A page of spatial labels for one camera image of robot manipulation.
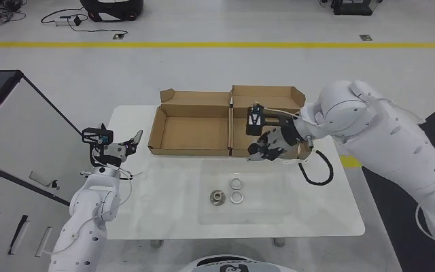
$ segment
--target metal washer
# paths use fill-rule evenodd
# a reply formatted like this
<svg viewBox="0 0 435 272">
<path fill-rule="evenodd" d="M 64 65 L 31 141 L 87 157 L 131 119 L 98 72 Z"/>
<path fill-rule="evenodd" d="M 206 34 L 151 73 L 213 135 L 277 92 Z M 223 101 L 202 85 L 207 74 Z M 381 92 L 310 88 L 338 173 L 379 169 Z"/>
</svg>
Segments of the metal washer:
<svg viewBox="0 0 435 272">
<path fill-rule="evenodd" d="M 240 200 L 238 200 L 238 201 L 234 200 L 234 194 L 240 194 Z M 242 194 L 242 192 L 240 190 L 234 190 L 230 194 L 230 200 L 234 204 L 240 204 L 240 203 L 242 203 L 243 198 L 244 198 L 244 196 L 243 196 L 243 194 Z"/>
<path fill-rule="evenodd" d="M 243 187 L 243 180 L 239 177 L 234 177 L 230 180 L 230 187 L 234 190 L 240 190 Z"/>
</svg>

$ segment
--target black cable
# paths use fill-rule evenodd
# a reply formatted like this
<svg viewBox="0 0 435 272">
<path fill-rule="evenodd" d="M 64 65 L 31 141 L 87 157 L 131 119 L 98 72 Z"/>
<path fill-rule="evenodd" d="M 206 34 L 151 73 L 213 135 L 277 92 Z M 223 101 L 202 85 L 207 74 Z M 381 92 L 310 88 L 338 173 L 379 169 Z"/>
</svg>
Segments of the black cable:
<svg viewBox="0 0 435 272">
<path fill-rule="evenodd" d="M 52 13 L 48 14 L 47 16 L 45 16 L 44 18 L 42 18 L 42 19 L 41 19 L 41 23 L 43 23 L 43 24 L 48 24 L 48 23 L 54 22 L 53 20 L 44 22 L 44 20 L 45 20 L 46 18 L 52 16 L 52 15 L 55 15 L 55 14 L 59 13 L 59 12 L 80 11 L 80 10 L 82 10 L 82 9 L 84 9 L 84 7 L 81 7 L 80 9 L 65 9 L 65 10 L 58 10 L 58 11 L 56 11 L 56 12 L 52 12 Z M 121 30 L 121 29 L 77 30 L 77 29 L 74 29 L 73 26 L 69 23 L 69 19 L 71 19 L 72 16 L 85 16 L 86 19 L 83 19 L 83 20 L 80 20 L 80 17 L 79 17 L 80 22 L 84 22 L 84 21 L 86 21 L 86 20 L 88 19 L 88 16 L 85 15 L 85 14 L 72 14 L 72 15 L 68 15 L 68 16 L 67 16 L 67 22 L 68 22 L 68 25 L 69 25 L 69 27 L 70 27 L 72 30 L 74 30 L 75 32 L 89 32 L 89 33 L 93 33 L 93 32 L 105 31 L 105 32 L 122 32 L 121 35 L 127 35 L 127 34 L 128 34 L 128 31 Z"/>
<path fill-rule="evenodd" d="M 20 9 L 22 6 L 27 4 L 22 0 L 5 0 L 0 3 L 0 25 L 7 22 L 16 22 L 26 18 L 26 14 Z M 18 19 L 13 19 L 16 14 L 20 14 L 22 17 Z"/>
<path fill-rule="evenodd" d="M 328 179 L 327 179 L 326 181 L 324 181 L 324 182 L 313 182 L 312 180 L 310 180 L 310 179 L 308 178 L 307 173 L 305 173 L 305 169 L 304 169 L 304 167 L 302 166 L 302 163 L 299 163 L 299 168 L 300 168 L 300 170 L 302 171 L 302 174 L 304 175 L 305 180 L 306 180 L 308 183 L 310 183 L 311 185 L 316 185 L 316 186 L 325 186 L 326 184 L 329 184 L 329 183 L 332 181 L 332 179 L 334 178 L 334 169 L 332 168 L 332 165 L 331 165 L 330 161 L 328 160 L 328 158 L 326 158 L 326 156 L 325 156 L 322 152 L 320 152 L 319 150 L 316 150 L 315 152 L 316 152 L 316 153 L 320 156 L 320 158 L 322 158 L 322 159 L 325 161 L 325 163 L 328 165 L 328 168 L 329 168 L 329 177 L 328 177 Z"/>
<path fill-rule="evenodd" d="M 44 18 L 42 18 L 42 19 L 41 19 L 41 23 L 43 23 L 43 24 L 48 24 L 48 23 L 50 23 L 50 22 L 54 22 L 53 20 L 51 20 L 51 21 L 47 21 L 47 22 L 44 22 L 44 19 L 50 17 L 51 15 L 55 15 L 56 13 L 59 13 L 59 12 L 68 12 L 68 11 L 71 11 L 71 10 L 74 10 L 74 11 L 80 11 L 80 10 L 82 10 L 82 9 L 84 9 L 84 7 L 81 7 L 80 9 L 65 9 L 65 10 L 58 10 L 57 12 L 52 12 L 52 13 L 48 14 L 47 16 L 45 16 Z"/>
<path fill-rule="evenodd" d="M 71 16 L 74 16 L 74 15 L 79 16 L 79 15 L 84 15 L 84 14 L 73 14 L 73 15 L 71 15 Z M 73 26 L 69 23 L 69 19 L 70 19 L 70 18 L 67 18 L 68 25 L 69 25 L 69 27 L 71 27 L 71 29 L 74 30 L 75 32 L 99 32 L 99 31 L 105 31 L 105 32 L 122 32 L 121 35 L 127 35 L 127 34 L 128 34 L 128 31 L 120 30 L 120 29 L 77 30 L 77 29 L 74 29 Z"/>
</svg>

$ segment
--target metal nut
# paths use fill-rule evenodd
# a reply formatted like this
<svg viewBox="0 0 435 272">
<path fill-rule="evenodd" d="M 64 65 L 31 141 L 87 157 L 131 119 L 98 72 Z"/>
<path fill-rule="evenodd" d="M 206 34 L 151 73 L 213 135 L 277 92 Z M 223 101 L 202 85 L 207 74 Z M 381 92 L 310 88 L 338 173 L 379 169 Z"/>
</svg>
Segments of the metal nut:
<svg viewBox="0 0 435 272">
<path fill-rule="evenodd" d="M 215 206 L 220 206 L 225 202 L 225 193 L 221 190 L 214 190 L 210 194 L 210 202 Z"/>
</svg>

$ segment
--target metal ring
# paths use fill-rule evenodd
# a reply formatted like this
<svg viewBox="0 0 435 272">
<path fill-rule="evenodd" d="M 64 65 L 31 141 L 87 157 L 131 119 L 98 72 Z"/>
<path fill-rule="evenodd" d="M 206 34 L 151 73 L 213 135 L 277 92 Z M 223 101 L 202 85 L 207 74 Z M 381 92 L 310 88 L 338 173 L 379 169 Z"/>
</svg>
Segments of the metal ring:
<svg viewBox="0 0 435 272">
<path fill-rule="evenodd" d="M 240 190 L 243 187 L 243 181 L 241 178 L 235 177 L 230 180 L 230 187 L 234 190 Z"/>
<path fill-rule="evenodd" d="M 220 206 L 224 204 L 225 199 L 226 199 L 225 193 L 222 192 L 221 190 L 214 190 L 210 194 L 210 202 L 215 206 Z"/>
<path fill-rule="evenodd" d="M 235 194 L 239 194 L 240 195 L 240 199 L 238 201 L 234 200 L 234 195 Z M 230 194 L 230 200 L 231 202 L 233 202 L 234 204 L 240 204 L 243 201 L 243 194 L 240 190 L 234 190 L 231 192 Z"/>
</svg>

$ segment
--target table leg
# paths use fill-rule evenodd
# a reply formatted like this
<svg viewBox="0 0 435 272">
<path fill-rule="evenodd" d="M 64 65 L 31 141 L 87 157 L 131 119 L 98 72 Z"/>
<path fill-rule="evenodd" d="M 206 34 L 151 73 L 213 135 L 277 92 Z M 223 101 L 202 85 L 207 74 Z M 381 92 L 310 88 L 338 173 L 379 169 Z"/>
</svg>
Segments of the table leg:
<svg viewBox="0 0 435 272">
<path fill-rule="evenodd" d="M 160 248 L 163 244 L 163 240 L 150 240 L 150 245 L 152 248 Z"/>
<path fill-rule="evenodd" d="M 285 238 L 273 238 L 273 245 L 282 248 L 285 246 Z"/>
</svg>

